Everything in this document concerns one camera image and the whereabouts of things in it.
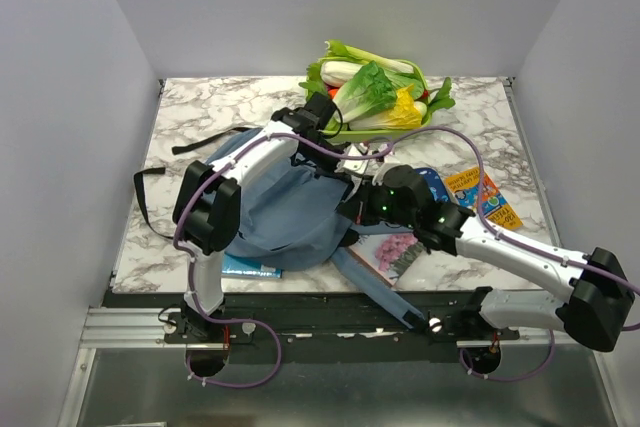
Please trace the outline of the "teal blue book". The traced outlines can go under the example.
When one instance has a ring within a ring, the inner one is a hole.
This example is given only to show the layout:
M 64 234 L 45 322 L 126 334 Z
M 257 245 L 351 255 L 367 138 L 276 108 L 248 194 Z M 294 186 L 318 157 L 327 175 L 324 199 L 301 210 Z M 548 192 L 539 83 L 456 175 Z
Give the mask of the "teal blue book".
M 280 279 L 282 271 L 245 258 L 224 255 L 222 274 L 226 277 Z

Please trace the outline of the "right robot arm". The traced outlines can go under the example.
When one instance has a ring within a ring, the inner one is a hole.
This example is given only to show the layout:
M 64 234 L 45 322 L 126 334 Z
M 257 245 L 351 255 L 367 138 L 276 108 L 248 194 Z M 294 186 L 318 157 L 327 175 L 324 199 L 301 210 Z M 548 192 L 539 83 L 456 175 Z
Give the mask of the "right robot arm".
M 366 177 L 338 211 L 357 225 L 406 228 L 428 250 L 479 260 L 537 285 L 532 292 L 478 289 L 459 317 L 474 339 L 494 328 L 532 327 L 610 352 L 634 303 L 614 253 L 596 248 L 584 254 L 506 231 L 469 208 L 435 199 L 427 180 L 408 165 Z

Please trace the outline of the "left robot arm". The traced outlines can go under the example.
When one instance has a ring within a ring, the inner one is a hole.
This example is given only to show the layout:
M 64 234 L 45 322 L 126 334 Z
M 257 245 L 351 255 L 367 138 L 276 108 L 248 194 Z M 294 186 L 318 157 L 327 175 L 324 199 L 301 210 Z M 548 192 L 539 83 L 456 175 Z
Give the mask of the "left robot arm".
M 350 223 L 336 209 L 349 185 L 334 175 L 342 151 L 322 134 L 335 109 L 330 98 L 314 94 L 187 167 L 173 246 L 188 256 L 184 301 L 192 312 L 187 329 L 197 340 L 214 340 L 228 322 L 219 314 L 222 264 L 211 256 L 299 271 L 340 248 Z

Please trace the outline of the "blue student backpack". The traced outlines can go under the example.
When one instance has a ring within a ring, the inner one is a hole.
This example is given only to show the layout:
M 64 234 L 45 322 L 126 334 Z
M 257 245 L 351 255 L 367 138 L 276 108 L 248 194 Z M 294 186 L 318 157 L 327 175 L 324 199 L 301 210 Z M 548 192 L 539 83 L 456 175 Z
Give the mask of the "blue student backpack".
M 302 271 L 331 260 L 380 307 L 418 330 L 425 324 L 423 314 L 346 249 L 358 233 L 336 209 L 352 189 L 344 175 L 316 172 L 300 156 L 274 162 L 248 187 L 216 177 L 208 164 L 196 161 L 185 173 L 176 202 L 175 234 L 204 254 L 225 250 L 281 270 Z

